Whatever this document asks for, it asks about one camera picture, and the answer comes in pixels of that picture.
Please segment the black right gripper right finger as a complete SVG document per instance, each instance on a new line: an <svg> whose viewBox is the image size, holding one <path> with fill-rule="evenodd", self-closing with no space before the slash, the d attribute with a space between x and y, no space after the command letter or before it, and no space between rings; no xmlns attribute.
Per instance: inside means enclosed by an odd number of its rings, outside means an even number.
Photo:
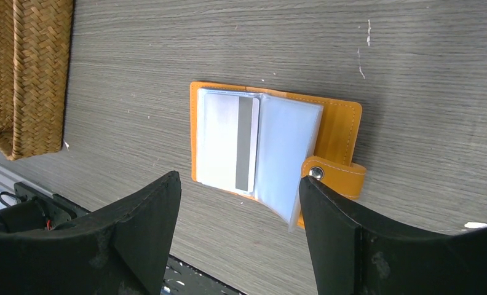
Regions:
<svg viewBox="0 0 487 295"><path fill-rule="evenodd" d="M310 176L299 197L319 294L487 294L487 227L409 226Z"/></svg>

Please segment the orange leather card holder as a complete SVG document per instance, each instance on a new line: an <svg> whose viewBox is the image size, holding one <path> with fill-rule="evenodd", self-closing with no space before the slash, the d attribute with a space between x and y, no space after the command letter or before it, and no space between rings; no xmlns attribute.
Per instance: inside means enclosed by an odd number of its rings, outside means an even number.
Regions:
<svg viewBox="0 0 487 295"><path fill-rule="evenodd" d="M299 183L304 176L317 178L347 198L360 196L366 168L352 161L362 118L360 104L216 82L195 81L190 85L194 181L198 182L197 92L202 88L246 92L260 98L254 190L249 195L227 192L262 203L291 229L304 226L299 201Z"/></svg>

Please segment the white credit card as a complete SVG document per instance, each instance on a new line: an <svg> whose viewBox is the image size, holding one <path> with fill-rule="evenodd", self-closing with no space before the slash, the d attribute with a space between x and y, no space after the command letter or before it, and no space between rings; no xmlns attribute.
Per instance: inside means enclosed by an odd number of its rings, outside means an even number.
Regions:
<svg viewBox="0 0 487 295"><path fill-rule="evenodd" d="M207 88L197 94L196 180L226 191L252 194L260 98Z"/></svg>

